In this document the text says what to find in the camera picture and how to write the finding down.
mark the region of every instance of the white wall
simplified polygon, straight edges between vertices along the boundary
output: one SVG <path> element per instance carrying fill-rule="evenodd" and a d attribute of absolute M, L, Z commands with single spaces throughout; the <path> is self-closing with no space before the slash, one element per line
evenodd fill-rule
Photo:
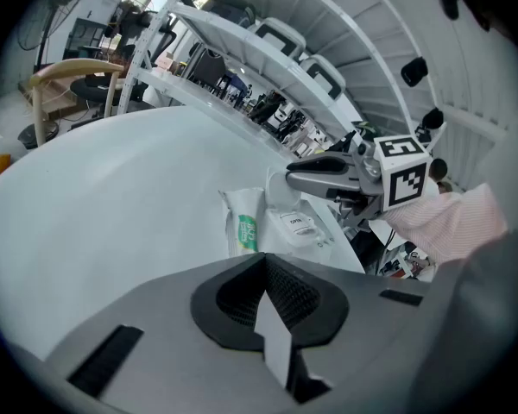
<path fill-rule="evenodd" d="M 448 123 L 434 156 L 468 190 L 480 181 L 480 161 L 518 121 L 518 49 L 496 30 L 483 31 L 462 1 L 455 22 L 439 0 L 390 1 L 426 59 Z"/>
<path fill-rule="evenodd" d="M 518 120 L 478 170 L 480 182 L 489 183 L 509 229 L 518 229 Z"/>
<path fill-rule="evenodd" d="M 67 36 L 71 32 L 75 20 L 80 16 L 86 18 L 91 11 L 90 20 L 106 23 L 113 10 L 121 0 L 80 0 L 73 12 L 60 25 L 47 42 L 44 57 L 51 63 L 63 58 Z M 0 97 L 17 90 L 20 81 L 28 80 L 33 74 L 38 47 L 31 51 L 24 51 L 19 47 L 16 38 L 16 28 L 3 45 L 0 57 Z"/>

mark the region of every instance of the green label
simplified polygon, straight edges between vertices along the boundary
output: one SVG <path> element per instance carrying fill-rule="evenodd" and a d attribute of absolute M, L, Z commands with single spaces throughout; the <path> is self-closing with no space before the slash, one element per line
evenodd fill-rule
<path fill-rule="evenodd" d="M 248 215 L 239 216 L 238 242 L 248 250 L 257 251 L 257 223 L 256 220 Z"/>

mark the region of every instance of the white rack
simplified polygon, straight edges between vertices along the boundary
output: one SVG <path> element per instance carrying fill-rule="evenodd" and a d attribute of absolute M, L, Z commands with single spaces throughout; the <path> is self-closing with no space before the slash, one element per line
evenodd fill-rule
<path fill-rule="evenodd" d="M 142 63 L 145 62 L 148 69 L 152 68 L 148 56 L 148 44 L 154 39 L 155 35 L 159 32 L 163 21 L 167 19 L 171 13 L 171 9 L 180 0 L 167 0 L 161 10 L 154 15 L 148 28 L 142 32 L 138 42 L 136 43 L 135 54 L 130 63 L 129 71 L 124 80 L 123 91 L 121 92 L 121 98 L 119 100 L 119 106 L 117 108 L 117 114 L 121 115 L 127 112 L 129 107 L 130 93 L 136 83 L 136 76 L 140 72 Z"/>
<path fill-rule="evenodd" d="M 286 164 L 295 160 L 295 156 L 263 127 L 253 123 L 244 114 L 233 109 L 195 83 L 175 77 L 170 73 L 158 77 L 151 71 L 142 68 L 138 71 L 136 78 L 150 85 L 150 87 L 154 87 L 159 92 L 160 99 L 161 96 L 174 98 L 187 106 L 201 110 L 213 121 L 241 136 L 247 142 L 260 145 L 259 147 L 262 147 L 264 151 L 267 151 L 265 146 L 269 147 L 268 154 L 271 154 L 271 150 L 275 151 Z"/>
<path fill-rule="evenodd" d="M 384 105 L 371 115 L 359 105 L 365 119 L 381 113 L 394 133 L 414 133 L 411 113 L 398 85 L 398 78 L 366 32 L 359 25 L 365 16 L 384 24 L 376 14 L 381 0 L 245 0 L 255 5 L 260 17 L 274 17 L 296 29 L 306 39 L 307 51 L 330 61 L 346 80 L 352 102 L 363 97 L 362 89 L 380 94 Z"/>
<path fill-rule="evenodd" d="M 399 71 L 420 50 L 414 42 L 411 45 L 414 39 L 388 0 L 245 1 L 257 7 L 260 17 L 278 18 L 304 35 L 307 51 L 320 53 L 344 75 L 346 92 L 359 114 L 381 129 L 413 134 L 414 120 L 421 120 L 436 104 L 429 80 L 414 88 L 403 87 Z M 138 41 L 119 113 L 126 112 L 142 62 L 151 68 L 145 52 L 149 41 L 161 20 L 173 13 L 205 47 L 242 67 L 262 85 L 281 92 L 333 140 L 353 130 L 333 100 L 292 60 L 251 32 L 178 2 L 167 0 Z"/>
<path fill-rule="evenodd" d="M 294 60 L 249 30 L 210 12 L 177 4 L 173 13 L 205 47 L 242 67 L 259 83 L 280 92 L 331 139 L 354 128 L 336 102 Z"/>

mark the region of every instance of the office chair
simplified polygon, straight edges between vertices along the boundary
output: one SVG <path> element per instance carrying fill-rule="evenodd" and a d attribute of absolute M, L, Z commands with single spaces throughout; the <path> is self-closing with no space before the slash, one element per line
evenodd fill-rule
<path fill-rule="evenodd" d="M 121 57 L 127 62 L 131 62 L 131 57 L 135 52 L 136 45 L 128 45 L 122 49 Z M 103 77 L 99 77 L 96 75 L 86 75 L 84 78 L 77 79 L 71 83 L 70 90 L 77 97 L 80 97 L 86 101 L 99 103 L 100 107 L 98 111 L 89 118 L 88 120 L 84 120 L 81 122 L 75 123 L 71 126 L 71 130 L 79 128 L 81 126 L 85 126 L 90 122 L 95 122 L 97 120 L 101 120 L 104 118 L 105 111 L 105 102 L 108 94 L 108 86 L 111 81 L 111 75 L 106 74 Z M 142 101 L 142 97 L 144 92 L 148 89 L 148 85 L 146 83 L 137 83 L 130 93 L 130 100 L 136 101 L 140 103 Z M 121 99 L 121 93 L 123 88 L 115 89 L 112 98 L 112 105 L 118 106 L 119 100 Z"/>
<path fill-rule="evenodd" d="M 28 81 L 29 89 L 33 91 L 33 120 L 34 124 L 27 126 L 18 136 L 18 140 L 25 148 L 42 146 L 45 142 L 52 140 L 59 131 L 55 122 L 54 128 L 48 128 L 43 121 L 42 112 L 42 86 L 53 79 L 87 75 L 97 72 L 110 72 L 111 78 L 109 88 L 106 91 L 104 116 L 111 114 L 111 106 L 115 92 L 115 85 L 119 74 L 123 71 L 120 65 L 114 65 L 107 61 L 93 59 L 69 59 L 45 67 L 34 74 Z"/>

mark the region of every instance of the white packet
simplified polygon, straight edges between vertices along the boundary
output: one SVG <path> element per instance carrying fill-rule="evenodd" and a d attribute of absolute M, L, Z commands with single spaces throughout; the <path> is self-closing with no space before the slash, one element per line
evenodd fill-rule
<path fill-rule="evenodd" d="M 257 219 L 264 209 L 264 190 L 255 187 L 219 193 L 226 207 L 228 255 L 257 253 Z"/>

